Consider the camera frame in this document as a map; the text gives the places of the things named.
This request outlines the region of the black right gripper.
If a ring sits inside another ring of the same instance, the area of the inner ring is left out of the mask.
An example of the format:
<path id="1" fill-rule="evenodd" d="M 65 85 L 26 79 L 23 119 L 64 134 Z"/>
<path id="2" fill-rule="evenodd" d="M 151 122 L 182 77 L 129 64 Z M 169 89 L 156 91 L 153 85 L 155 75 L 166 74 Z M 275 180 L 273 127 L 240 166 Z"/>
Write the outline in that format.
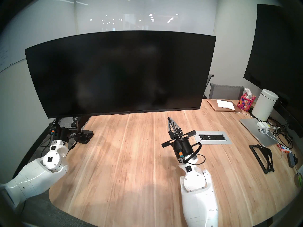
<path id="1" fill-rule="evenodd" d="M 162 143 L 161 146 L 163 148 L 172 146 L 178 160 L 190 160 L 197 155 L 197 152 L 193 151 L 193 146 L 197 144 L 191 145 L 189 142 L 189 137 L 197 134 L 195 130 L 183 134 L 178 124 L 171 117 L 168 117 L 168 133 L 171 140 Z"/>

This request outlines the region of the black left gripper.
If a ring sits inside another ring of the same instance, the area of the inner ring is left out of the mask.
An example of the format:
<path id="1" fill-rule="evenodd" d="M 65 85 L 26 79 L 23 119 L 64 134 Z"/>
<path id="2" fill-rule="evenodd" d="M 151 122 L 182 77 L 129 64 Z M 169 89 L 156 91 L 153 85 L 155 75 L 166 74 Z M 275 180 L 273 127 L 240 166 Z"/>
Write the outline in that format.
<path id="1" fill-rule="evenodd" d="M 80 133 L 78 128 L 78 121 L 76 117 L 72 118 L 71 128 L 61 127 L 57 124 L 57 118 L 49 124 L 49 135 L 52 137 L 52 141 L 64 141 L 69 142 L 72 138 L 71 134 Z"/>

